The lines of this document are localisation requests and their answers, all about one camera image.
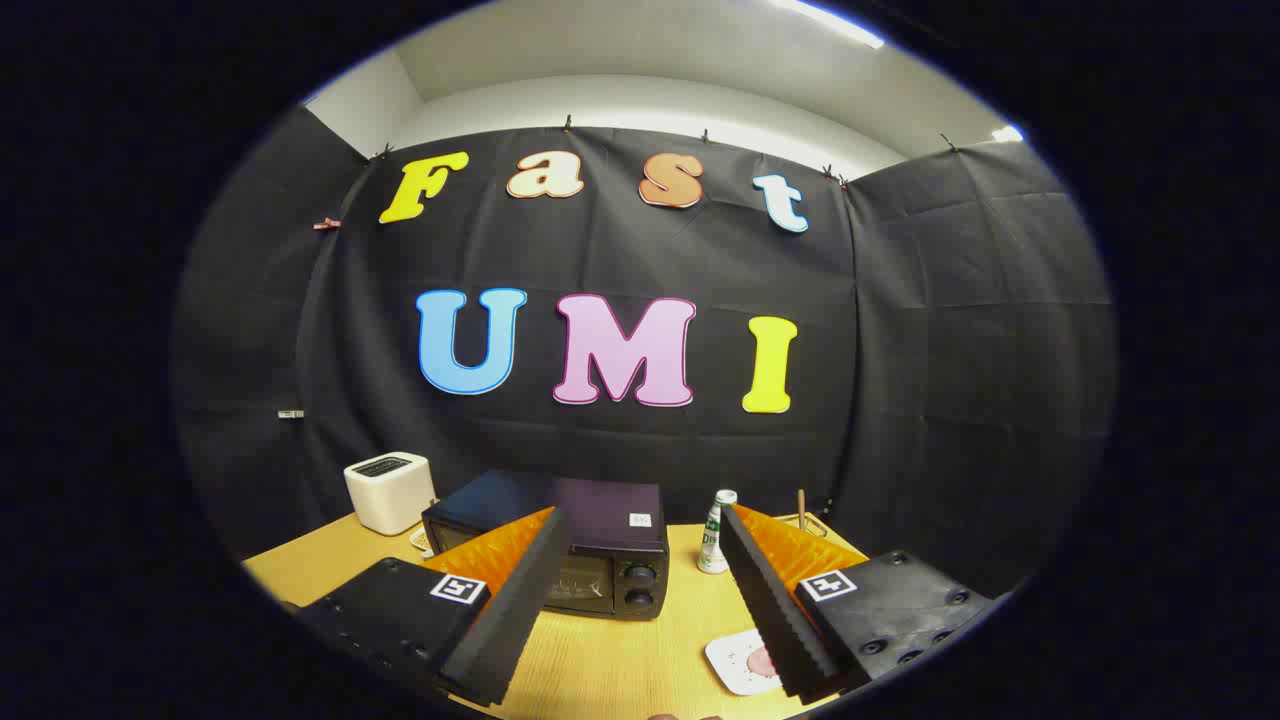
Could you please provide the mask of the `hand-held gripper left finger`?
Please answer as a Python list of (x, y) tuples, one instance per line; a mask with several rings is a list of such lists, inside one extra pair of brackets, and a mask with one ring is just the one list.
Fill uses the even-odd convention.
[(545, 507), (421, 562), (381, 559), (293, 616), (388, 682), (498, 705), (568, 547), (564, 510)]

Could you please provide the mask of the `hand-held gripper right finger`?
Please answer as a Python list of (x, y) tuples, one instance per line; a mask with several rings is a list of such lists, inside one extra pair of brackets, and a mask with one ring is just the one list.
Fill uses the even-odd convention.
[(899, 675), (998, 606), (906, 551), (869, 559), (740, 503), (719, 525), (781, 684), (805, 705)]

